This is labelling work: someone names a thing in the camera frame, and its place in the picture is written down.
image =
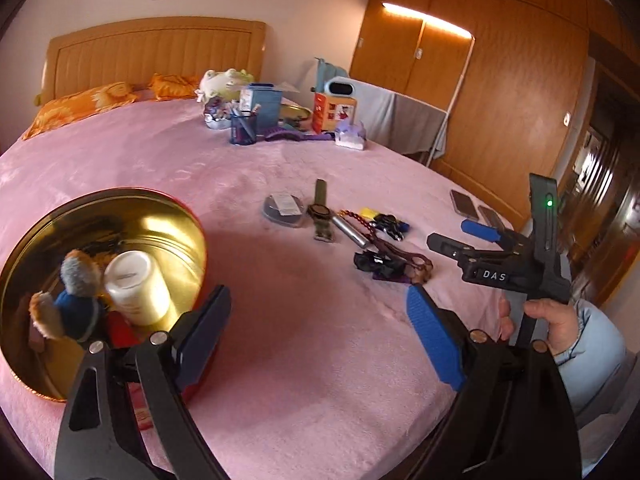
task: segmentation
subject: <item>doorway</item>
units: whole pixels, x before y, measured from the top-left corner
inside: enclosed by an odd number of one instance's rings
[[[574,162],[563,178],[559,243],[574,300],[601,306],[640,248],[640,99],[602,67]]]

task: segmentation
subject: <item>smartphone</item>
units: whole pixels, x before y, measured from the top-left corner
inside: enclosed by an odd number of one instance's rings
[[[502,222],[502,219],[498,216],[497,212],[483,205],[478,206],[478,211],[482,215],[482,218],[484,218],[484,221],[486,222],[487,225],[495,229],[498,229],[498,231],[504,231],[505,229],[504,223]]]
[[[451,201],[453,202],[453,209],[456,213],[465,218],[469,218],[470,220],[474,220],[476,222],[479,221],[480,218],[478,217],[476,206],[474,206],[469,195],[465,195],[464,193],[460,193],[459,191],[452,189]]]

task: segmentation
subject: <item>blue gripper pad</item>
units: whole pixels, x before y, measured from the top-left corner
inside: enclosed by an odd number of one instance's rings
[[[180,392],[200,381],[231,314],[231,294],[226,286],[221,287],[212,301],[210,305],[201,307],[206,310],[191,311],[193,315],[199,313],[200,317],[188,339],[178,349],[180,372],[175,378],[175,384]]]
[[[427,352],[438,378],[457,392],[465,383],[460,348],[450,337],[436,314],[438,307],[420,294],[417,287],[409,287],[406,295],[406,313],[411,320],[422,346]]]
[[[497,242],[501,238],[497,229],[479,224],[473,220],[463,220],[462,224],[460,224],[460,228],[462,229],[462,232],[475,236],[476,238],[481,238],[487,242]]]

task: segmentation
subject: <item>pink bedspread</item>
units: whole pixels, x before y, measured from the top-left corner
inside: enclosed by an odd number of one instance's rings
[[[430,253],[437,231],[477,247],[449,199],[456,187],[370,143],[232,146],[192,101],[141,102],[18,141],[0,158],[0,264],[55,207],[117,186],[177,197],[202,221],[207,284],[230,287],[234,310],[206,382],[189,405],[204,439],[235,479],[377,479],[434,428],[453,399],[436,377],[405,314],[407,286],[354,268],[356,245],[313,240],[260,214],[264,198],[312,198],[328,182],[328,205],[390,212],[412,226],[403,245],[434,263],[426,285],[470,328],[498,332],[498,292],[463,283],[453,260]],[[0,358],[0,405],[27,449],[53,471],[64,406],[30,394]],[[144,438],[169,468],[157,435]]]

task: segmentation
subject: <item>wall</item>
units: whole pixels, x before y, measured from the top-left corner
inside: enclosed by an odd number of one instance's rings
[[[640,352],[640,255],[603,308],[625,337],[626,346]]]
[[[348,67],[367,0],[27,0],[0,41],[0,147],[29,126],[50,38],[152,16],[219,16],[267,23],[262,79],[286,80],[310,105],[314,57]]]

